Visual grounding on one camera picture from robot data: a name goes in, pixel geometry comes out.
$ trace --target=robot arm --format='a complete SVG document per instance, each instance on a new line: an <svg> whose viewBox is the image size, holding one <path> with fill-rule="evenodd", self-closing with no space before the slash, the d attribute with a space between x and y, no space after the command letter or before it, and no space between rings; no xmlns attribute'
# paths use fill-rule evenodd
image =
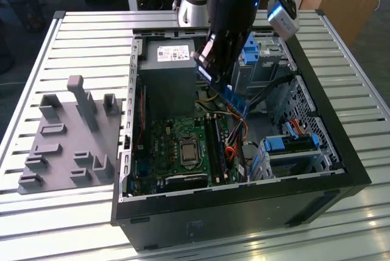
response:
<svg viewBox="0 0 390 261"><path fill-rule="evenodd" d="M230 83L234 64L252 30L259 1L207 0L210 18L207 42L194 58L200 65L199 72L210 83L212 80L214 87L220 84L223 88ZM270 0L268 20L285 40L297 32L296 18L294 0Z"/></svg>

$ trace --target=floor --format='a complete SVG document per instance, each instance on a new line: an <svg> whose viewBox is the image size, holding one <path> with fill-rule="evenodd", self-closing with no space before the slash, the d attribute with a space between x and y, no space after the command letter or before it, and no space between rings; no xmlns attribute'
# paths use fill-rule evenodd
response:
<svg viewBox="0 0 390 261"><path fill-rule="evenodd" d="M28 34L5 0L0 1L0 34L15 58L11 70L0 74L0 141L22 93L49 22L56 10L126 10L126 0L40 0L48 22L43 32ZM350 50L387 104L390 104L390 0L381 0Z"/></svg>

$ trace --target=sticker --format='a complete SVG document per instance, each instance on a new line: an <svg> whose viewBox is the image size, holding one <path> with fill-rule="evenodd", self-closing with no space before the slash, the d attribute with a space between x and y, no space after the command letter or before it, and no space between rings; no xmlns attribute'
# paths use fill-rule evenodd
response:
<svg viewBox="0 0 390 261"><path fill-rule="evenodd" d="M238 172L244 177L245 176L245 171L242 165L238 165Z"/></svg>
<svg viewBox="0 0 390 261"><path fill-rule="evenodd" d="M192 221L186 225L186 235L187 237L198 236L201 232L204 232L204 222L203 220Z"/></svg>
<svg viewBox="0 0 390 261"><path fill-rule="evenodd" d="M186 61L190 59L188 46L159 46L157 49L158 62Z"/></svg>

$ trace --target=blue connector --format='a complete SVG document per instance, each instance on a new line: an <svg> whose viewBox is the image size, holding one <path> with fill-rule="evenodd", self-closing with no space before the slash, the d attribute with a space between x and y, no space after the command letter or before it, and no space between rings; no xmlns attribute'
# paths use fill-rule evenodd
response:
<svg viewBox="0 0 390 261"><path fill-rule="evenodd" d="M258 45L254 36L250 34L241 51L245 65L256 65L259 59Z"/></svg>
<svg viewBox="0 0 390 261"><path fill-rule="evenodd" d="M319 147L319 139L318 139L318 136L317 136L316 134L312 134L312 135L311 135L311 139L312 139L312 141L313 141L313 143L314 143L314 146L315 146L316 148L318 148L318 147Z"/></svg>
<svg viewBox="0 0 390 261"><path fill-rule="evenodd" d="M288 132L290 132L290 134L292 136L294 136L295 139L298 139L299 136L294 132L293 128L291 127L290 123L289 122L286 122L286 127L288 129Z"/></svg>

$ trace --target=aluminum slotted table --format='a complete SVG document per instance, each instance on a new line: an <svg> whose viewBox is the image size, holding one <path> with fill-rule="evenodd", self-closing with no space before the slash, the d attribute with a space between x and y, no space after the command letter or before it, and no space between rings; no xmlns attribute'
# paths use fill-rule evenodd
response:
<svg viewBox="0 0 390 261"><path fill-rule="evenodd" d="M297 38L373 182L358 195L309 225L141 253L109 223L112 185L19 195L18 179L39 125L42 95L73 100L66 81L80 74L94 98L110 92L125 100L132 29L177 27L172 12L69 12L55 17L0 146L1 260L390 257L390 111L328 19L314 11L301 11ZM268 25L265 12L258 12L255 25Z"/></svg>

